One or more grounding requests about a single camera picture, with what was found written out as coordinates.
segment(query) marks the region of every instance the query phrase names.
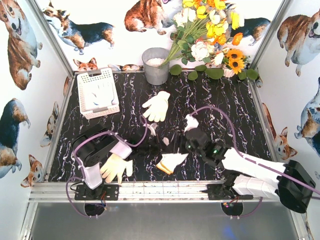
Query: flower bouquet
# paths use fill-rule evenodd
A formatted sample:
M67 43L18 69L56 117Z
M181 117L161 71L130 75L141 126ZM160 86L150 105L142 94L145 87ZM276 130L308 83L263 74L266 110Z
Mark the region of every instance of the flower bouquet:
M173 43L162 65L174 59L181 59L184 65L203 61L205 65L195 67L195 71L188 75L189 80L197 79L197 71L204 71L212 79L234 74L245 79L247 75L243 69L248 57L238 49L225 46L237 46L243 38L239 31L231 37L231 30L243 27L245 23L237 6L223 0L183 0L182 5L182 11L173 17L176 32L170 35ZM220 68L207 68L207 65ZM178 64L170 69L172 75L181 71Z

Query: black marble surface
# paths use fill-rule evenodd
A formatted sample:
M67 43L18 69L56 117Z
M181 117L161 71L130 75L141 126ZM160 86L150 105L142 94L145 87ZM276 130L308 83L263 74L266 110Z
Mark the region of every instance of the black marble surface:
M233 78L209 80L200 75L196 81L187 79L187 72L181 76L170 76L167 83L153 86L147 83L143 72L115 73L114 80L120 101L120 112L105 117L87 120L80 114L77 83L66 109L63 127L51 166L49 182L66 182L71 176L81 177L78 164L71 158L71 142L82 131L103 123L107 129L118 132L128 139L139 127L139 115L144 113L142 104L159 91L169 92L169 107L164 122L157 128L158 134L171 139L174 131L183 130L187 114L207 105L215 105L225 111L236 130L239 150L252 156L270 160L269 150L263 134L249 86ZM227 121L220 113L203 110L195 115L213 140L232 144L232 134ZM156 167L156 158L146 155L133 161L133 175L123 175L123 181L190 181L221 179L223 171L212 168L201 159L189 154L174 174L167 175Z

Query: gray floor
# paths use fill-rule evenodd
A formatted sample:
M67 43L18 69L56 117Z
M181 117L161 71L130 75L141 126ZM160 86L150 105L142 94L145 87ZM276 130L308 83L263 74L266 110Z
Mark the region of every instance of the gray floor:
M256 203L245 203L244 214ZM79 216L69 203L39 203L33 240L294 240L290 212L264 202L249 217L232 219L220 203L119 203L98 220Z

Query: black mounting plate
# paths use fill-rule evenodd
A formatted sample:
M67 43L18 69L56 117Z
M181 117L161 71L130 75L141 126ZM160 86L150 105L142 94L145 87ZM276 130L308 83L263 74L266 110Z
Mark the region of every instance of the black mounting plate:
M218 196L214 193L217 192L217 190L221 189L222 184L207 184L207 193L209 200L226 200L225 196ZM254 199L254 196L252 195L239 195L239 200L252 200Z
M104 200L106 201L117 201L119 196L119 185L117 184L105 184L103 185L102 193L105 192ZM93 201L100 200L100 198L93 198L88 193L88 189L84 184L76 186L74 200L76 201Z

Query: white plastic basket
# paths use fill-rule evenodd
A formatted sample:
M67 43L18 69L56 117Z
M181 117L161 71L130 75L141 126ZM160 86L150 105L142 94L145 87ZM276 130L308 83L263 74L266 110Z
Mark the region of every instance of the white plastic basket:
M120 112L119 108L119 98L116 90L115 80L114 76L112 74L111 68L104 68L101 69L101 74L89 76L87 72L81 73L77 76L77 85L78 85L78 94L79 94L79 105L80 105L80 113L86 118L86 119L93 119L98 118L102 116L106 116L109 114L115 114ZM113 94L113 101L112 105L105 106L102 108L97 108L94 110L86 109L86 87L89 88L94 84L106 84L110 85L112 89L110 91L106 92L105 94Z

